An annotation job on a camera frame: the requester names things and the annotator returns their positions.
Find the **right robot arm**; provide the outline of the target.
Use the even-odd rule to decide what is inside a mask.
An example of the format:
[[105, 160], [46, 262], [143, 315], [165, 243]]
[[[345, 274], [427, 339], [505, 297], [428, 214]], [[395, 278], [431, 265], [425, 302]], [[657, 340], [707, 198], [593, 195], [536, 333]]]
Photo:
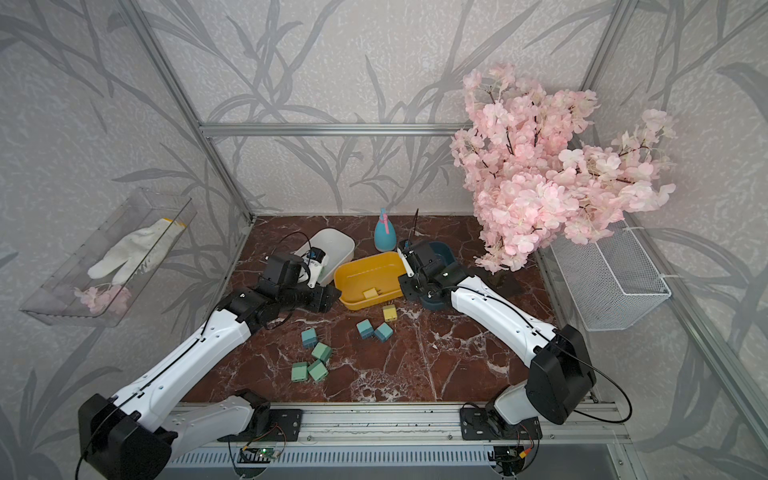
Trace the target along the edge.
[[398, 278], [406, 299], [430, 310], [450, 308], [471, 318], [528, 368], [525, 381], [488, 402], [491, 417], [504, 426], [534, 417], [564, 424], [596, 383], [582, 334], [526, 313], [458, 262], [445, 263], [428, 241], [402, 241], [397, 254], [406, 269]]

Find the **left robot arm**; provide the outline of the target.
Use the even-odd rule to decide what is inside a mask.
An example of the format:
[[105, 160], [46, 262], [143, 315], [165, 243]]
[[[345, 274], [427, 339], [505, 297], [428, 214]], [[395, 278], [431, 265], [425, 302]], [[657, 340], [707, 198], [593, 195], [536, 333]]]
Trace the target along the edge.
[[107, 479], [154, 479], [171, 460], [214, 440], [270, 433], [270, 403], [249, 390], [183, 417], [171, 412], [225, 356], [279, 315], [329, 312], [341, 293], [318, 284], [314, 271], [300, 256], [271, 255], [255, 287], [222, 298], [209, 319], [153, 368], [110, 397], [95, 394], [84, 402], [78, 462]]

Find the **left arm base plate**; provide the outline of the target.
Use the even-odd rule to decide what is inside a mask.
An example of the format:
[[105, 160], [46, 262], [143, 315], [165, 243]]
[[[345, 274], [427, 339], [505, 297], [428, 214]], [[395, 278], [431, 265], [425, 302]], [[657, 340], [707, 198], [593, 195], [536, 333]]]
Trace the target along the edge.
[[219, 442], [259, 442], [275, 441], [278, 443], [297, 442], [302, 424], [301, 409], [271, 409], [257, 415], [247, 428], [234, 435], [218, 438]]

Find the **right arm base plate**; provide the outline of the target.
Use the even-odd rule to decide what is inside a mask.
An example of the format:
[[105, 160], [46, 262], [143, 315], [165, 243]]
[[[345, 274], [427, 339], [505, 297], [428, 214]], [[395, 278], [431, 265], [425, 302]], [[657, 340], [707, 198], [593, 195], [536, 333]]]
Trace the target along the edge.
[[459, 409], [459, 423], [462, 439], [467, 441], [516, 440], [535, 445], [542, 438], [542, 429], [537, 417], [512, 425], [492, 409], [470, 402], [466, 402]]

